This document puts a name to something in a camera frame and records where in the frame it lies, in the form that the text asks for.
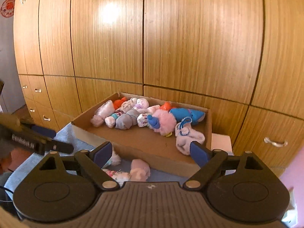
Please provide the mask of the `white sock teal band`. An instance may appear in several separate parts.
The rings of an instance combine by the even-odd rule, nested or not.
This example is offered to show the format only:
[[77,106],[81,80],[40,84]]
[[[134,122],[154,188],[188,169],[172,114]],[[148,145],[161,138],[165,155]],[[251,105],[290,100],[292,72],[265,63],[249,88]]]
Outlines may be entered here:
[[121,163],[121,157],[112,149],[112,155],[110,159],[105,163],[103,168],[107,168],[109,166],[117,166]]

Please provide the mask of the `white green patterned sock roll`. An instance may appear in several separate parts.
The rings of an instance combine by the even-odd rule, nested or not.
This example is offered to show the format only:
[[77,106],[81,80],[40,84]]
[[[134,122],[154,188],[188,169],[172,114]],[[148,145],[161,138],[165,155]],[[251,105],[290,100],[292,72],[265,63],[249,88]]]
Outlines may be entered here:
[[116,171],[116,170],[110,170],[110,169],[103,169],[103,171],[110,176],[111,178],[113,178],[120,187],[122,187],[124,185],[125,182],[130,181],[130,173],[128,172],[124,172],[124,171]]

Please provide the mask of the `pale pink sock roll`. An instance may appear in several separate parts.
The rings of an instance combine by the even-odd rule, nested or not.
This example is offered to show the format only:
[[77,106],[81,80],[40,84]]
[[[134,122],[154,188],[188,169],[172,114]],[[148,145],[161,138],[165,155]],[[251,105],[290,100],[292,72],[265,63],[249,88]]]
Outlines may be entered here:
[[148,163],[141,159],[134,159],[131,163],[130,181],[146,182],[150,177],[150,167]]

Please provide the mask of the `white sock blue trim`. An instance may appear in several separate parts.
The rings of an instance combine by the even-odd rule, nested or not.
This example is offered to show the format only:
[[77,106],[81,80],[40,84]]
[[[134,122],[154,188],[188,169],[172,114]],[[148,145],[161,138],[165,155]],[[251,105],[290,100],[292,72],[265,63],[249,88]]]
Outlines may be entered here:
[[191,126],[192,119],[185,117],[175,126],[176,148],[183,155],[190,155],[190,144],[192,141],[197,141],[203,144],[205,136],[203,133],[196,131]]

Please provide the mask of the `brown cardboard box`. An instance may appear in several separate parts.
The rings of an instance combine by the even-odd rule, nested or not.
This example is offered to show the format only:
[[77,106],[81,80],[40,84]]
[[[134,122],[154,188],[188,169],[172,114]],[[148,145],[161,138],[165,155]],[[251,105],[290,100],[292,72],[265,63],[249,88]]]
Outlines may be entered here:
[[91,124],[91,118],[101,105],[108,100],[115,101],[121,97],[133,98],[134,95],[114,93],[76,117],[71,122],[75,136],[94,147],[109,141],[121,158],[128,160],[140,158],[151,168],[181,177],[191,177],[200,169],[190,156],[178,151],[174,135],[165,137],[148,127],[133,126],[129,130],[120,130],[108,128],[105,124],[96,128]]

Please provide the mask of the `blue knitted sock roll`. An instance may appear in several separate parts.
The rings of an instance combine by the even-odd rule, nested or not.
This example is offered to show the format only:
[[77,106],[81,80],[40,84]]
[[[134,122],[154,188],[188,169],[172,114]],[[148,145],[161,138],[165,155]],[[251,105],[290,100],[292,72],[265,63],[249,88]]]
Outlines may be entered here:
[[194,109],[173,108],[169,111],[169,113],[175,117],[177,122],[181,122],[184,118],[190,117],[192,119],[192,125],[197,125],[205,118],[205,112]]

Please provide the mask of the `grey sock roll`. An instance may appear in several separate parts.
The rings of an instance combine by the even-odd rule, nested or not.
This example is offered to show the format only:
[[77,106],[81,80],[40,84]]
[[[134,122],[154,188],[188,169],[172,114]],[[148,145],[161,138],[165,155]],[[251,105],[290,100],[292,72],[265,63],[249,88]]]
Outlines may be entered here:
[[129,110],[127,113],[122,114],[117,118],[115,128],[121,130],[130,129],[132,126],[138,124],[137,118],[139,115],[140,113],[137,110]]

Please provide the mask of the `shiny pink sock roll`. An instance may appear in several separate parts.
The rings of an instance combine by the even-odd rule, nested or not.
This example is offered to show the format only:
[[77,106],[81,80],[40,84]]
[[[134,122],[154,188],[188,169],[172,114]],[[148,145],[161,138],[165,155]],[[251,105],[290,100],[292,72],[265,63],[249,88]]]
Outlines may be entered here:
[[90,122],[94,127],[99,127],[105,122],[105,118],[114,113],[114,104],[112,100],[108,100],[101,105],[91,118]]

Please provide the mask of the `fluffy pink sock ball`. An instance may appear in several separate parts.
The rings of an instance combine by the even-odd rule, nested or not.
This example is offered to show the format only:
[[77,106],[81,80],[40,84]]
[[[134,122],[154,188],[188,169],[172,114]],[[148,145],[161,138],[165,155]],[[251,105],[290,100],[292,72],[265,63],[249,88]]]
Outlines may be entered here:
[[173,114],[166,110],[158,109],[152,115],[147,116],[149,128],[162,136],[170,137],[177,124]]

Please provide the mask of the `orange sock roll left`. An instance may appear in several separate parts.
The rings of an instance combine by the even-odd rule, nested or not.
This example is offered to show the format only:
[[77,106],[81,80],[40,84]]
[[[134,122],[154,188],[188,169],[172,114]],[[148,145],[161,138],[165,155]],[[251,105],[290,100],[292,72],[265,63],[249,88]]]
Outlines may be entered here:
[[122,104],[123,104],[124,102],[126,102],[126,101],[127,101],[126,97],[123,97],[123,98],[121,98],[121,99],[115,100],[115,101],[113,102],[114,109],[115,109],[115,110],[119,109],[119,108],[122,106]]

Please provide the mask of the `orange sock roll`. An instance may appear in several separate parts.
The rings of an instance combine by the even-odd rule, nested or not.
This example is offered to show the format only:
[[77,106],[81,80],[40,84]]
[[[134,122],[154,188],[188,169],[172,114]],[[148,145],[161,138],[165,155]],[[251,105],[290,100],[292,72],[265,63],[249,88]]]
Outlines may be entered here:
[[172,106],[172,104],[168,101],[166,101],[163,105],[160,106],[160,109],[165,111],[170,111],[171,109],[174,109],[175,107]]
[[126,97],[123,97],[123,98],[121,98],[121,99],[115,100],[115,101],[113,102],[114,109],[115,109],[115,110],[119,109],[119,108],[122,106],[122,104],[123,104],[124,102],[126,102],[126,101],[127,101]]

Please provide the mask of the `orange sock roll right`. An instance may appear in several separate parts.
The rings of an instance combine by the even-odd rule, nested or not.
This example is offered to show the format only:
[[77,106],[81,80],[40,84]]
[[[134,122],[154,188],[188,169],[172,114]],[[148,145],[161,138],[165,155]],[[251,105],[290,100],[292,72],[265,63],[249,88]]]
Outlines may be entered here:
[[170,111],[171,109],[174,109],[175,107],[172,106],[172,104],[168,101],[166,101],[163,105],[160,106],[160,109],[165,111]]

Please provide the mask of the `white lilac sock roll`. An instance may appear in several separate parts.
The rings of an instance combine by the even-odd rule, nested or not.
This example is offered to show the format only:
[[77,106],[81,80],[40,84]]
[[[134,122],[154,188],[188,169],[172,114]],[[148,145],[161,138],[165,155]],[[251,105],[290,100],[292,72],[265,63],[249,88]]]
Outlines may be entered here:
[[148,112],[149,102],[145,98],[130,98],[129,100],[123,102],[120,107],[120,110],[125,113],[129,110],[136,110],[139,113],[143,114]]

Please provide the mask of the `wooden wardrobe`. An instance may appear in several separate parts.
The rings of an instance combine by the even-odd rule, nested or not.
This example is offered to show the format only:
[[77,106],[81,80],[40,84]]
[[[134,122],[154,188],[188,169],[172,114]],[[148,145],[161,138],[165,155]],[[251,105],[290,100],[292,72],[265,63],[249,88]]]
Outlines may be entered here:
[[303,0],[15,0],[13,29],[39,125],[127,92],[210,109],[278,175],[303,148]]

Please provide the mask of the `red round sticker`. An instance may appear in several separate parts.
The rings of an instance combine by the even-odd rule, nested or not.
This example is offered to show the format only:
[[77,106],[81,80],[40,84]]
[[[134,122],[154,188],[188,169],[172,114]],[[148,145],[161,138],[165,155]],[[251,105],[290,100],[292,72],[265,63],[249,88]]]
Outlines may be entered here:
[[1,15],[10,18],[14,15],[15,0],[5,0],[1,5]]

